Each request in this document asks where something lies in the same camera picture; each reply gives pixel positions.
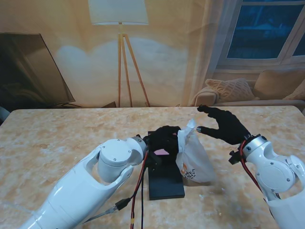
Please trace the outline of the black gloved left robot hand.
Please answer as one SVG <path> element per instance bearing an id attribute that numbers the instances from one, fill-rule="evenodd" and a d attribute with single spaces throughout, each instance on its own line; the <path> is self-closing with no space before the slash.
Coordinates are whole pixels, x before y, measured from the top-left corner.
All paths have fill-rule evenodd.
<path id="1" fill-rule="evenodd" d="M 144 137 L 150 151 L 165 150 L 170 155 L 176 156 L 179 152 L 178 131 L 179 126 L 162 126 Z"/>

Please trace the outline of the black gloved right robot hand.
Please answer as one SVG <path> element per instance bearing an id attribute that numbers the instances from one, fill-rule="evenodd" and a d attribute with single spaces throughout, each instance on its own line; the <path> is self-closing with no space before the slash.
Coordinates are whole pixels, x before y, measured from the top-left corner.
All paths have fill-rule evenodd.
<path id="1" fill-rule="evenodd" d="M 206 113 L 208 117 L 215 119 L 218 123 L 218 129 L 198 126 L 196 130 L 201 134 L 221 139 L 231 145 L 240 144 L 251 135 L 239 119 L 230 111 L 206 105 L 200 105 L 197 110 Z"/>

